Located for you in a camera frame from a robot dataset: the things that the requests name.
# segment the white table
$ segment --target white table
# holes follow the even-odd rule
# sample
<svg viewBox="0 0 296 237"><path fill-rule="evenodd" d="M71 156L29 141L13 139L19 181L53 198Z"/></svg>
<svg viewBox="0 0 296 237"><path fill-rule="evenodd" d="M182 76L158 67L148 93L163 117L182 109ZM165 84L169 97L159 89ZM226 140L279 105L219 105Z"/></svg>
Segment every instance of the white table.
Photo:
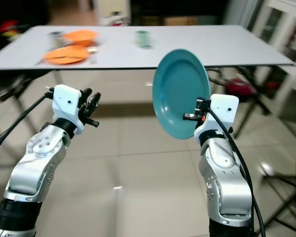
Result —
<svg viewBox="0 0 296 237"><path fill-rule="evenodd" d="M88 29L99 33L97 63L37 63L50 49L48 33ZM137 30L150 32L152 48L136 45ZM80 27L37 26L0 51L0 70L155 69L171 50L194 53L205 67L293 65L241 26Z"/></svg>

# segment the teal plate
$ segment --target teal plate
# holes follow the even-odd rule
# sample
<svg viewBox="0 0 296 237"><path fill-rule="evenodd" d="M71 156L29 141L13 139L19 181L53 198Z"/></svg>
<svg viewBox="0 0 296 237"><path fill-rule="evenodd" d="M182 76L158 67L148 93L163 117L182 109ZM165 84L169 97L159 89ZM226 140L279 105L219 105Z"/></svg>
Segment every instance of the teal plate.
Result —
<svg viewBox="0 0 296 237"><path fill-rule="evenodd" d="M195 113L196 99L210 99L209 80L204 66L191 52L176 49L159 63L154 74L152 102L163 129L177 139L194 135L196 122L183 120Z"/></svg>

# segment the cabinet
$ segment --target cabinet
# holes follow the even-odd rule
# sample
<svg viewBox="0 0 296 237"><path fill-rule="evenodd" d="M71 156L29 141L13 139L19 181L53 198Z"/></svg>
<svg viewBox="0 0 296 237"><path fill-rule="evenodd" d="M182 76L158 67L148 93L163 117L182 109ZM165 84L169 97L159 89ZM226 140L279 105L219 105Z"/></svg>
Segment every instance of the cabinet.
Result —
<svg viewBox="0 0 296 237"><path fill-rule="evenodd" d="M296 0L265 0L253 33L296 62ZM296 65L262 67L256 78L263 85L262 101L279 115L292 89L296 89Z"/></svg>

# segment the orange bowl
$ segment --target orange bowl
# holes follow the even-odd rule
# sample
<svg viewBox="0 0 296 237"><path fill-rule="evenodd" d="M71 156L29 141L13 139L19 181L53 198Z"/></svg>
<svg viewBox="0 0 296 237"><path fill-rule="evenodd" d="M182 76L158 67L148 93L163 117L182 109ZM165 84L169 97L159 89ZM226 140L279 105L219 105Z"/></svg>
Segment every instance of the orange bowl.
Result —
<svg viewBox="0 0 296 237"><path fill-rule="evenodd" d="M98 34L93 31L79 30L64 34L64 38L72 41L74 44L89 46L93 43L94 38Z"/></svg>

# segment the green cup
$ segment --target green cup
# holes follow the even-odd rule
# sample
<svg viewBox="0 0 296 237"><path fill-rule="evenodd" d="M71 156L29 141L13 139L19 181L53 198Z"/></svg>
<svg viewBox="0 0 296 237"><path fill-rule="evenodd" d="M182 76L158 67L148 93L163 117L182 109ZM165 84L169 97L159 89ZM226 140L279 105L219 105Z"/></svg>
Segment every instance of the green cup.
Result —
<svg viewBox="0 0 296 237"><path fill-rule="evenodd" d="M136 31L136 34L139 47L150 47L150 37L148 31Z"/></svg>

